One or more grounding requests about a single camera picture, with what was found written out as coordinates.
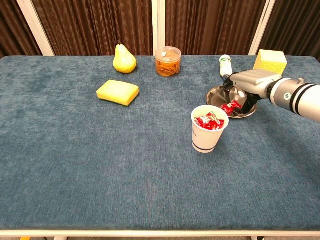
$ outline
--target floor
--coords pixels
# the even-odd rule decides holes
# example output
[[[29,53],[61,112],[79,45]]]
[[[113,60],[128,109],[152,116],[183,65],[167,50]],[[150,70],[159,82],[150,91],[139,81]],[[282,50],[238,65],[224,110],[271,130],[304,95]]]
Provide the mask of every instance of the floor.
[[[18,237],[0,237],[0,240],[20,240]],[[32,237],[31,240],[45,240],[43,237]],[[251,240],[250,237],[69,237],[68,240]],[[268,236],[264,240],[320,240],[320,237],[305,236]]]

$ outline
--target yellow sponge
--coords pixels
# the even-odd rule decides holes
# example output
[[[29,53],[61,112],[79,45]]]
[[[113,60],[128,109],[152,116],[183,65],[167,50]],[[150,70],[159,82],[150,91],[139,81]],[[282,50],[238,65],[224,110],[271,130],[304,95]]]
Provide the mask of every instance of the yellow sponge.
[[[287,66],[287,59],[283,51],[260,50],[253,69],[264,69],[281,74]]]
[[[108,80],[96,91],[96,95],[99,99],[107,100],[124,106],[129,106],[136,96],[138,96],[138,94],[138,86],[116,80]]]

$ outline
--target jar of rubber bands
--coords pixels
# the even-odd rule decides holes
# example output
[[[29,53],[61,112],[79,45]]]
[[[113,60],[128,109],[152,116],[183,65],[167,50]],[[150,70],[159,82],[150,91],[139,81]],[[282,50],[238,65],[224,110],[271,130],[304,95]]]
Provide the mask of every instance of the jar of rubber bands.
[[[163,77],[180,73],[181,51],[173,46],[165,46],[155,51],[155,70]]]

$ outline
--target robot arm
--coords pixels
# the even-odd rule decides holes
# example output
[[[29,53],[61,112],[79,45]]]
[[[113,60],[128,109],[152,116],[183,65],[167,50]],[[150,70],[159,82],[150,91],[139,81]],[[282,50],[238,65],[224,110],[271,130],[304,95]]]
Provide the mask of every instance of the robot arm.
[[[282,78],[281,74],[256,69],[232,74],[224,81],[225,91],[232,87],[247,93],[242,110],[248,111],[260,99],[320,123],[320,85],[305,83],[303,78]]]

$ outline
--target metal bowl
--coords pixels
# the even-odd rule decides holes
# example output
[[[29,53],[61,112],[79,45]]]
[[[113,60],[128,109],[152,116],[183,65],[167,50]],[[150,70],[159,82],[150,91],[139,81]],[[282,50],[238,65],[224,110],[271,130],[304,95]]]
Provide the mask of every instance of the metal bowl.
[[[221,107],[221,105],[223,104],[229,104],[232,101],[237,101],[239,104],[241,104],[242,106],[244,105],[244,103],[247,100],[247,94],[236,88],[233,87],[231,90],[229,91],[224,91],[222,86],[216,86],[214,88],[212,88],[207,94],[206,94],[206,104],[208,105],[213,105],[216,106],[218,108]],[[230,115],[229,118],[232,119],[243,119],[243,118],[247,118],[249,116],[251,116],[252,114],[254,114],[257,110],[257,104],[255,104],[249,112],[246,113],[239,113],[237,112],[237,109],[235,111],[233,111]]]

